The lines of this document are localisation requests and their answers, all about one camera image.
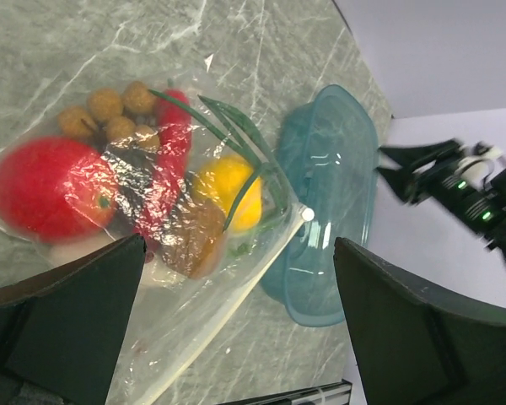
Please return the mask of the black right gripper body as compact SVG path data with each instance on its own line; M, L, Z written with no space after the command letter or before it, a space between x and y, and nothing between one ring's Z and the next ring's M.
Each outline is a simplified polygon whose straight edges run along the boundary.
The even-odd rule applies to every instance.
M474 234L488 241L488 248L506 252L506 168L486 187L473 186L457 173L460 156L438 159L420 172L427 193Z

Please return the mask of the longan bunch toy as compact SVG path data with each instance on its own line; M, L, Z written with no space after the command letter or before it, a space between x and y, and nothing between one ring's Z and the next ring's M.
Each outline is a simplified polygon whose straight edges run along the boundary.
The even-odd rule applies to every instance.
M72 105L57 116L63 135L103 150L107 146L154 153L160 146L155 127L157 99L142 81L120 93L109 87L94 90L84 105Z

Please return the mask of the red toy chili pepper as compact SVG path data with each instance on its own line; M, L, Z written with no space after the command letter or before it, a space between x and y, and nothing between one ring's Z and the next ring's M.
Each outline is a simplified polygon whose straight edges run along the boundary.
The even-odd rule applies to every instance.
M160 231L175 206L183 185L191 150L191 115L172 102L158 98L155 105L159 149L153 164L152 183L143 198L135 231L150 251L157 251Z

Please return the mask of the green toy long beans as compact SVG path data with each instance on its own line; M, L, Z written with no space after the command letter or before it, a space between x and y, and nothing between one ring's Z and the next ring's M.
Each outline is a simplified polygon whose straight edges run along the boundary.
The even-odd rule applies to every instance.
M225 146L231 148L235 153L244 158L247 163L252 165L253 173L245 181L233 201L224 224L225 229L231 225L231 220L234 218L238 206L245 197L246 188L252 186L256 179L266 182L266 188L275 205L275 208L261 216L260 223L257 225L258 232L261 234L265 233L287 222L286 216L291 211L288 201L291 187L288 185L287 178L265 138L247 115L232 105L200 95L198 99L226 128L228 133L224 134L222 130L218 129L215 124L211 123L200 112L186 105L186 103L176 97L154 89L150 92L191 115L219 141L223 142Z

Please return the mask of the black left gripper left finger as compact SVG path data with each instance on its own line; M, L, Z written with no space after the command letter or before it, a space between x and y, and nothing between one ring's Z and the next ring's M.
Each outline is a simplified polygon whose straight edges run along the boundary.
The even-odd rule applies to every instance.
M105 403L142 271L85 256L1 287L0 404Z

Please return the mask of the yellow toy lemon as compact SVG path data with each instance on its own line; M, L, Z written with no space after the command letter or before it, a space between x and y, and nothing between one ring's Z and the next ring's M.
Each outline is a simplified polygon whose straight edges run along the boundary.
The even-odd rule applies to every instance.
M229 215L235 198L253 171L249 163L237 154L212 159L195 173L193 191L197 196L212 199ZM261 178L258 177L237 207L231 228L235 232L247 231L258 225L261 216Z

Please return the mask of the clear polka dot zip bag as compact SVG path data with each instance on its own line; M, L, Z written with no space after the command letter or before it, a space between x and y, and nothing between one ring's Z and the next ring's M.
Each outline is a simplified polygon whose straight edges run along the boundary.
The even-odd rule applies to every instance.
M152 404L309 219L205 73L0 130L0 404Z

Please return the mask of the red toy apple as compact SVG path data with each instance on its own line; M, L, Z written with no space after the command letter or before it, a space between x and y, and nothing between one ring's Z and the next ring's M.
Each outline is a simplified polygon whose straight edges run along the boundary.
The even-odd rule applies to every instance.
M102 155L69 138L30 140L0 161L0 219L45 243L84 238L106 227L118 192Z

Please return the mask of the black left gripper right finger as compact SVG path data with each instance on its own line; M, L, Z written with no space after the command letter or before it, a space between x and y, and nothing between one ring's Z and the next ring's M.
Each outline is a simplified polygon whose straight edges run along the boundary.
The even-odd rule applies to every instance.
M335 240L334 266L369 404L506 404L506 308L346 238Z

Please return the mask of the white toy daikon radish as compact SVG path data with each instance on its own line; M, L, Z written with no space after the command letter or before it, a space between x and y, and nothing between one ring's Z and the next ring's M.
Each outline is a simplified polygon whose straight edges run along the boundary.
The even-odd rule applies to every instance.
M174 289L181 285L186 277L164 264L147 246L136 249L125 242L119 242L106 233L99 233L87 239L69 241L50 245L43 250L43 256L53 267L75 262L84 257L103 257L104 264L117 264L119 270L126 270L127 265L140 264L143 256L143 271L140 277L140 289L165 288Z

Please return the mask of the orange toy tangerine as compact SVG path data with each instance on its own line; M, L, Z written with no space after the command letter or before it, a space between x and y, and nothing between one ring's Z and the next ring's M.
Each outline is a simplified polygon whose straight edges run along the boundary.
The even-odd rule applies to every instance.
M209 198L184 201L164 227L161 257L170 269L191 279L209 275L223 255L226 216Z

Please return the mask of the dark brown toy chestnut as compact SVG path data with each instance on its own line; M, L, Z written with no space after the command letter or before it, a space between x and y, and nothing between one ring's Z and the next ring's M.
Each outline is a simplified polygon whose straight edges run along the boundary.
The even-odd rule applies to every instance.
M112 169L119 186L110 230L117 234L131 233L142 212L145 194L153 183L156 153L137 147L108 146L102 158Z

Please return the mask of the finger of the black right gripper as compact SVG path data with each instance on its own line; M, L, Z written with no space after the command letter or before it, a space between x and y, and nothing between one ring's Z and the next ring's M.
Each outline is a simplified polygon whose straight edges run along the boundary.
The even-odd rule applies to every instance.
M418 169L438 159L460 156L462 145L454 140L415 147L381 146L379 151L401 168Z
M392 169L383 166L377 167L376 171L401 203L418 205L430 198L421 173L411 172L403 168Z

